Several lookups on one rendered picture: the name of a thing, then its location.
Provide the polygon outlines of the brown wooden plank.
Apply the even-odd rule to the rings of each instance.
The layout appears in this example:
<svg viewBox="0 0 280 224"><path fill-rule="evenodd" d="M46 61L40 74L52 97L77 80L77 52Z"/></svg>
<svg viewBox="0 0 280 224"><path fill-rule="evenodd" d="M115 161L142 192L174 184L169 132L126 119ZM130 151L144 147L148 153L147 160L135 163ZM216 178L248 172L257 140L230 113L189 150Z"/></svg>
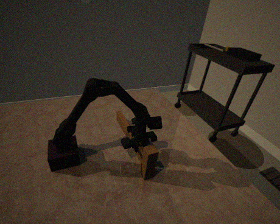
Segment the brown wooden plank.
<svg viewBox="0 0 280 224"><path fill-rule="evenodd" d="M126 118L124 117L124 115L122 114L121 111L117 111L117 121L118 121L119 125L121 126L121 129L123 130L126 137L129 137L130 140L132 138L134 138L134 136L133 137L131 136L131 132L129 133L127 131L127 126L130 126L130 125L127 122ZM137 152L135 152L135 153L136 153L136 156L138 157L139 161L142 163L142 156L143 156L144 148L140 142L137 142L136 145L138 146L138 149L137 149Z"/></svg>

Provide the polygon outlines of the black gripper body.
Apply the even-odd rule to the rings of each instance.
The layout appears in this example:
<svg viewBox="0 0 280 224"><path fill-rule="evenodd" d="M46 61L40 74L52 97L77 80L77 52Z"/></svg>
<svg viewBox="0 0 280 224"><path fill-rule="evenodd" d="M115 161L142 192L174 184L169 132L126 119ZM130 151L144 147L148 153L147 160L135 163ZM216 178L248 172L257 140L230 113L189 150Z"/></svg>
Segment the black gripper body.
<svg viewBox="0 0 280 224"><path fill-rule="evenodd" d="M137 142L148 142L149 138L151 139L152 142L157 141L157 136L153 131L150 132L143 132L143 133L139 133L135 130L135 134L133 135L134 138L132 138L131 140L129 139L129 137L127 138L122 138L121 139L121 143L124 147L124 149L130 149L133 146L136 146Z"/></svg>

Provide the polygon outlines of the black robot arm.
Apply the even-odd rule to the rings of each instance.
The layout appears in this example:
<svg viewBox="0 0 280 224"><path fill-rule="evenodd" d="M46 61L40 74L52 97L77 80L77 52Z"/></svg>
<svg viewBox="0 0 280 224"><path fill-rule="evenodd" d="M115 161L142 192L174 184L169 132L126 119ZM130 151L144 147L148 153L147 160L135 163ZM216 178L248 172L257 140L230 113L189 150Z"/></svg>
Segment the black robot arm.
<svg viewBox="0 0 280 224"><path fill-rule="evenodd" d="M118 99L126 104L126 106L128 106L135 115L135 117L131 119L132 124L135 125L127 126L127 131L129 133L131 132L132 137L135 134L134 128L139 133L145 132L146 127L150 130L162 129L161 116L150 117L146 106L135 101L134 98L132 98L132 96L118 84L118 82L90 78L87 80L83 94L71 111L71 114L55 131L52 143L56 146L57 153L71 151L71 138L75 133L76 122L89 103L94 101L97 97L104 97L111 94L114 94Z"/></svg>

